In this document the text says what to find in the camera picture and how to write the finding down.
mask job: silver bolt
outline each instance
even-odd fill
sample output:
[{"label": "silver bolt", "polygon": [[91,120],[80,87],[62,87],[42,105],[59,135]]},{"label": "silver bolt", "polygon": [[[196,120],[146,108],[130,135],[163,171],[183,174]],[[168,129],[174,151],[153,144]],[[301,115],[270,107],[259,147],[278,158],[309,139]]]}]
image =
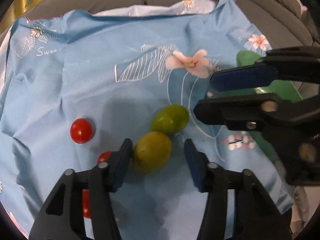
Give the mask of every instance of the silver bolt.
[{"label": "silver bolt", "polygon": [[64,172],[64,175],[66,176],[70,176],[72,173],[74,173],[75,171],[73,169],[67,169],[65,172]]},{"label": "silver bolt", "polygon": [[217,163],[208,163],[208,168],[209,169],[216,169],[218,167],[219,167],[219,165]]},{"label": "silver bolt", "polygon": [[252,171],[246,169],[246,170],[244,170],[243,174],[246,175],[246,176],[251,176],[252,175]]},{"label": "silver bolt", "polygon": [[99,167],[100,169],[104,169],[104,168],[106,168],[106,167],[108,167],[108,166],[109,166],[108,163],[99,163],[99,164],[98,164],[98,167]]},{"label": "silver bolt", "polygon": [[247,122],[246,126],[249,130],[254,130],[257,128],[257,123],[256,122]]},{"label": "silver bolt", "polygon": [[317,159],[317,149],[311,143],[303,143],[299,147],[300,158],[308,163],[314,163]]},{"label": "silver bolt", "polygon": [[275,101],[266,101],[261,105],[263,111],[271,113],[278,110],[278,103]]}]

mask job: blue cloth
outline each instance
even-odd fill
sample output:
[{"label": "blue cloth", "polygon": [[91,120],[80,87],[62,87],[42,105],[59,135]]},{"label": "blue cloth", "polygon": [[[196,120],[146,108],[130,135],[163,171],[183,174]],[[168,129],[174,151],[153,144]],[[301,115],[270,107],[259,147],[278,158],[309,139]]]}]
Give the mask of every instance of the blue cloth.
[{"label": "blue cloth", "polygon": [[[205,50],[211,70],[235,67],[236,54],[244,48],[239,41],[246,39],[230,35],[236,30],[261,34],[235,0],[134,6],[98,16],[72,11],[39,21],[19,18],[0,49],[0,63],[7,55],[0,66],[5,76],[0,201],[21,229],[30,232],[63,171],[91,169],[101,153],[118,150],[125,138],[137,142],[150,131],[154,113],[169,104],[183,105],[190,113],[185,130],[171,138],[172,157],[162,170],[146,176],[130,166],[124,185],[111,196],[124,240],[196,239],[207,196],[192,183],[183,154],[187,138],[226,169],[253,170],[280,212],[287,211],[293,201],[286,185],[252,138],[194,117],[209,78],[168,65],[175,51],[193,57]],[[83,145],[69,135],[77,118],[91,118],[96,125],[94,138]],[[232,235],[233,199],[230,191],[226,237]]]}]

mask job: cherry tomato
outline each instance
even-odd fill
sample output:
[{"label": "cherry tomato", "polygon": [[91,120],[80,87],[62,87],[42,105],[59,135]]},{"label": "cherry tomato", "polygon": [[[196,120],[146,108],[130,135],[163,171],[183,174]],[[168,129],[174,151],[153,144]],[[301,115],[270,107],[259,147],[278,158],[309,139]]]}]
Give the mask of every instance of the cherry tomato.
[{"label": "cherry tomato", "polygon": [[85,218],[91,218],[88,189],[84,189],[82,191],[82,208],[83,208],[83,216]]},{"label": "cherry tomato", "polygon": [[101,154],[98,158],[97,164],[107,162],[112,153],[113,153],[112,151],[108,151],[108,152]]},{"label": "cherry tomato", "polygon": [[91,124],[84,118],[77,119],[70,128],[70,135],[74,142],[82,144],[92,139]]}]

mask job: yellow-green fruit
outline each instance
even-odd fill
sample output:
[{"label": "yellow-green fruit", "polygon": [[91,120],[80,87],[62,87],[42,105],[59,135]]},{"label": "yellow-green fruit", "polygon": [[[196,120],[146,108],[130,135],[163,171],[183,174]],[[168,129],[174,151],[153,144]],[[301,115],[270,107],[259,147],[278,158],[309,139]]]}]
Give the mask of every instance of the yellow-green fruit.
[{"label": "yellow-green fruit", "polygon": [[151,130],[163,133],[181,132],[189,122],[188,111],[180,105],[163,108],[153,119]]},{"label": "yellow-green fruit", "polygon": [[142,173],[161,169],[171,154],[171,141],[164,133],[150,132],[144,135],[134,148],[132,165]]}]

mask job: gray sofa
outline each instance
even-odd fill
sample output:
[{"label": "gray sofa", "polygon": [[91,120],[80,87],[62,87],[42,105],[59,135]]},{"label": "gray sofa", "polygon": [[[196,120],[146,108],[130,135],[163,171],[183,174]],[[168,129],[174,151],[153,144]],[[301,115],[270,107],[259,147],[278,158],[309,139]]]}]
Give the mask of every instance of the gray sofa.
[{"label": "gray sofa", "polygon": [[[58,17],[82,9],[90,13],[131,5],[171,6],[181,0],[43,0],[27,11],[30,19]],[[237,0],[248,19],[266,35],[274,49],[294,46],[320,46],[319,35],[310,14],[300,13],[297,0]],[[0,35],[0,43],[5,33]],[[318,93],[318,85],[295,82],[304,98]]]}]

